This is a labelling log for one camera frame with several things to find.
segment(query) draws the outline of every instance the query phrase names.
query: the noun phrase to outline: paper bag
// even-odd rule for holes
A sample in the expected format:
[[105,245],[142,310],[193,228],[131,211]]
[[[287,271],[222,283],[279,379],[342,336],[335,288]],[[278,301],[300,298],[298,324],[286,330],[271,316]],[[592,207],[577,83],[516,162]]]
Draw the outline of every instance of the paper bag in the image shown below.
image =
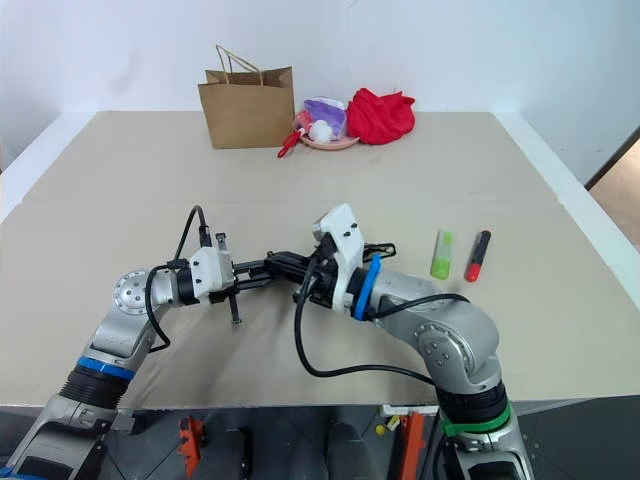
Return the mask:
[[[206,70],[207,83],[198,85],[213,147],[281,146],[293,128],[292,68],[260,70],[220,45],[216,49],[222,70]],[[247,71],[234,72],[232,60]]]

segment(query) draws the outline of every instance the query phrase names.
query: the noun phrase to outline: pink plate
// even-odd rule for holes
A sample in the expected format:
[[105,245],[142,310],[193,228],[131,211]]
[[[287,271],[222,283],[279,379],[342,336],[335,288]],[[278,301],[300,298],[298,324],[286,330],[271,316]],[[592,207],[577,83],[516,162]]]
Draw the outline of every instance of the pink plate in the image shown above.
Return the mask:
[[342,137],[340,140],[336,140],[331,143],[316,143],[311,140],[307,135],[300,137],[300,141],[309,145],[310,147],[317,148],[318,150],[342,150],[355,145],[360,140],[360,137]]

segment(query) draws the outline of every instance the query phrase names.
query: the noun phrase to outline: red cloth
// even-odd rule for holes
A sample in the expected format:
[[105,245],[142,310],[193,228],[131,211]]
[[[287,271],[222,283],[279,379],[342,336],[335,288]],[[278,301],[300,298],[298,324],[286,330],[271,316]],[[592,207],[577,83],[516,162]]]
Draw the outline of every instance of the red cloth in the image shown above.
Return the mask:
[[402,92],[378,97],[361,88],[347,107],[347,135],[372,145],[393,142],[413,130],[413,102],[415,99],[402,96]]

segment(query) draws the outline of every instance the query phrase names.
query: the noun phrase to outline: beige tabletop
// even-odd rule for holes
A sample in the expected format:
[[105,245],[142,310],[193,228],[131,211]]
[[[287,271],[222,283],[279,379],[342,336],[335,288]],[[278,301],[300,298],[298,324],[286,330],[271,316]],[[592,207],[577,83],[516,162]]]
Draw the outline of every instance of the beige tabletop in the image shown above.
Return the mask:
[[[514,400],[640,393],[640,312],[572,218],[490,114],[420,114],[384,146],[213,150],[197,112],[98,114],[0,227],[0,404],[56,392],[110,306],[114,281],[169,259],[199,203],[235,262],[268,250],[308,254],[311,224],[349,203],[368,242],[395,242],[386,268],[428,276],[436,234],[455,234],[444,290],[500,331]],[[476,233],[493,232],[479,281],[463,280]],[[190,238],[186,253],[194,251]],[[133,407],[435,401],[386,373],[316,379],[293,343],[293,286],[196,305],[163,320],[172,338],[123,399]],[[425,371],[418,354],[371,324],[310,305],[303,333],[318,368],[382,362]]]

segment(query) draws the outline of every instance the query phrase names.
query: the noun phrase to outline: floor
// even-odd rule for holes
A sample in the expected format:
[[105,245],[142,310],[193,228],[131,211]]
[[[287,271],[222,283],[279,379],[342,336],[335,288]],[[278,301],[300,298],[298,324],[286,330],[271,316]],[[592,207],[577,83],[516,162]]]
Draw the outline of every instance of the floor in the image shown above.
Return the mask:
[[[384,422],[376,406],[287,407],[147,412],[139,434],[109,433],[108,457],[100,480],[184,479],[178,422],[191,414],[205,420],[209,446],[215,454],[220,432],[249,428],[252,432],[251,480],[326,480],[325,440],[331,425],[354,426],[372,452],[383,477],[397,478],[396,435],[376,434]],[[0,465],[33,419],[0,412]],[[637,478],[640,445],[640,397],[590,400],[519,417],[523,438],[537,480],[600,480]],[[425,425],[428,437],[431,420]],[[431,479],[426,468],[424,479]]]
[[640,251],[640,141],[596,183],[590,193]]

